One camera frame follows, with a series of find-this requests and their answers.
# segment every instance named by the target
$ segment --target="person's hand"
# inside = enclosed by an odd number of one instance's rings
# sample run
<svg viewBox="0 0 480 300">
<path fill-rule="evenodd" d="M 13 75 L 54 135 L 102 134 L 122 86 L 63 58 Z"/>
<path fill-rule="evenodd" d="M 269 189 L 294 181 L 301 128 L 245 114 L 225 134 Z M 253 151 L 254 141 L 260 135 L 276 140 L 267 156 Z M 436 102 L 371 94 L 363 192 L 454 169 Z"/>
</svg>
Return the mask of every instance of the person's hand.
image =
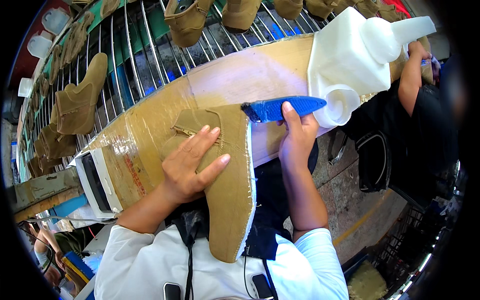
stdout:
<svg viewBox="0 0 480 300">
<path fill-rule="evenodd" d="M 427 52 L 419 41 L 411 42 L 408 45 L 408 54 L 409 56 L 418 55 L 422 60 L 429 60 L 432 58 L 432 54 Z"/>
<path fill-rule="evenodd" d="M 214 160 L 199 174 L 195 173 L 202 157 L 220 135 L 218 127 L 210 130 L 205 125 L 197 134 L 183 141 L 177 150 L 162 163 L 165 180 L 159 185 L 164 197 L 181 204 L 200 198 L 203 190 L 220 174 L 230 161 L 230 155 L 224 154 Z"/>
<path fill-rule="evenodd" d="M 282 104 L 282 112 L 285 121 L 277 121 L 278 126 L 285 123 L 287 128 L 278 152 L 282 168 L 290 173 L 308 171 L 308 156 L 315 142 L 318 122 L 313 114 L 300 117 L 287 101 Z"/>
<path fill-rule="evenodd" d="M 65 264 L 63 263 L 63 261 L 61 261 L 62 257 L 63 257 L 62 251 L 55 252 L 55 261 L 57 262 L 57 265 L 60 267 L 60 269 L 65 271 Z"/>
</svg>

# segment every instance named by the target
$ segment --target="boot zipper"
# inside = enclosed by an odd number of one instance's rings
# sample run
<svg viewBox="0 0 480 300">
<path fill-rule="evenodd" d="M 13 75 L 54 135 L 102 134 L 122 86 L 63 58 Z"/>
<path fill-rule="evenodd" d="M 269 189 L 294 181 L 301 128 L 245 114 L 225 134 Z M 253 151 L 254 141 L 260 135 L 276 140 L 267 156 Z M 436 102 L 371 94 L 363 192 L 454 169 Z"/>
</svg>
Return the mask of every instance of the boot zipper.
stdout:
<svg viewBox="0 0 480 300">
<path fill-rule="evenodd" d="M 173 126 L 173 128 L 177 131 L 177 133 L 179 133 L 181 135 L 192 136 L 194 134 L 197 134 L 195 131 L 183 129 L 183 128 L 180 128 L 180 127 L 177 127 L 177 126 Z M 221 142 L 220 139 L 217 139 L 215 141 L 216 144 L 220 144 L 220 142 Z"/>
</svg>

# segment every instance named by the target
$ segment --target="white styrofoam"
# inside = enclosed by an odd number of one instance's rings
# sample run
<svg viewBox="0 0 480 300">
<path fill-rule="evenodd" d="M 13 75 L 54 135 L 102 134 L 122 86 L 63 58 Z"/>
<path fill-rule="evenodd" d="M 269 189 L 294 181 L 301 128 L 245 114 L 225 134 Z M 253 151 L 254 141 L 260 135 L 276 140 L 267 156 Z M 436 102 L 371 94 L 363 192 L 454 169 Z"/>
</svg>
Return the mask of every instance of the white styrofoam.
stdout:
<svg viewBox="0 0 480 300">
<path fill-rule="evenodd" d="M 88 153 L 92 155 L 92 158 L 94 160 L 98 177 L 100 178 L 100 182 L 102 183 L 102 187 L 105 191 L 105 195 L 107 196 L 108 204 L 110 205 L 110 208 L 112 210 L 111 212 L 103 212 L 100 210 L 100 208 L 98 207 L 98 203 L 95 199 L 95 196 L 92 192 L 92 188 L 86 177 L 85 169 L 82 163 L 82 157 L 87 155 Z M 121 212 L 123 208 L 120 204 L 119 198 L 113 187 L 110 175 L 108 174 L 107 165 L 103 157 L 102 148 L 86 151 L 81 155 L 77 156 L 74 160 L 77 167 L 78 177 L 80 178 L 80 182 L 82 183 L 82 187 L 84 189 L 88 203 L 92 207 L 92 210 L 94 211 L 95 216 L 99 218 L 116 217 L 116 215 L 119 212 Z"/>
</svg>

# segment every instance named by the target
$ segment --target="white shirt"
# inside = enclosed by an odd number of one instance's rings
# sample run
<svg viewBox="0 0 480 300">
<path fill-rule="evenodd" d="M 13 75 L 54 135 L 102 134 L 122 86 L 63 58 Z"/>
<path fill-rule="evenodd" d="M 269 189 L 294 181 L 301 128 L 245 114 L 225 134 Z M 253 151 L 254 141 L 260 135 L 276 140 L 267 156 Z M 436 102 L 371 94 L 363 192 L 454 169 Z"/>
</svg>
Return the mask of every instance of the white shirt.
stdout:
<svg viewBox="0 0 480 300">
<path fill-rule="evenodd" d="M 320 228 L 293 244 L 276 235 L 276 260 L 267 261 L 278 298 L 348 299 L 345 278 L 330 232 Z M 206 238 L 192 249 L 192 287 L 195 299 L 236 296 L 250 299 L 243 276 L 244 257 L 233 264 L 214 258 Z M 252 297 L 252 276 L 266 274 L 262 260 L 247 257 L 246 281 Z M 182 299 L 188 274 L 188 251 L 175 225 L 153 234 L 119 225 L 112 228 L 95 281 L 95 299 L 163 299 L 167 282 L 181 286 Z"/>
</svg>

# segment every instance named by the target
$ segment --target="yellow floor line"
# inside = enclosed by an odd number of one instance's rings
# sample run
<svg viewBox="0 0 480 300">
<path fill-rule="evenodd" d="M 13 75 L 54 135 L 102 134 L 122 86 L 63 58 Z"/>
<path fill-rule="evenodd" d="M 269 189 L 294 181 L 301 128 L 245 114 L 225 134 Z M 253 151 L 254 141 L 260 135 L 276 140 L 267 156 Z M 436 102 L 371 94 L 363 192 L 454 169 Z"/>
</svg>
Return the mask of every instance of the yellow floor line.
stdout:
<svg viewBox="0 0 480 300">
<path fill-rule="evenodd" d="M 390 194 L 392 193 L 393 191 L 391 189 L 388 189 L 385 194 L 380 198 L 378 199 L 378 202 L 377 204 L 375 204 L 374 207 L 372 207 L 366 214 L 364 214 L 360 220 L 358 220 L 355 224 L 353 224 L 349 229 L 347 229 L 347 231 L 345 231 L 344 233 L 342 233 L 342 235 L 340 235 L 338 238 L 334 239 L 333 240 L 333 245 L 336 246 L 338 245 L 341 241 L 343 241 L 344 239 L 346 239 L 350 234 L 352 234 L 355 230 L 358 229 L 358 227 L 360 227 L 360 225 L 363 224 L 363 222 L 365 222 L 376 210 L 377 208 L 382 205 L 382 203 L 384 202 L 384 200 L 386 198 L 388 198 L 388 196 L 390 196 Z"/>
</svg>

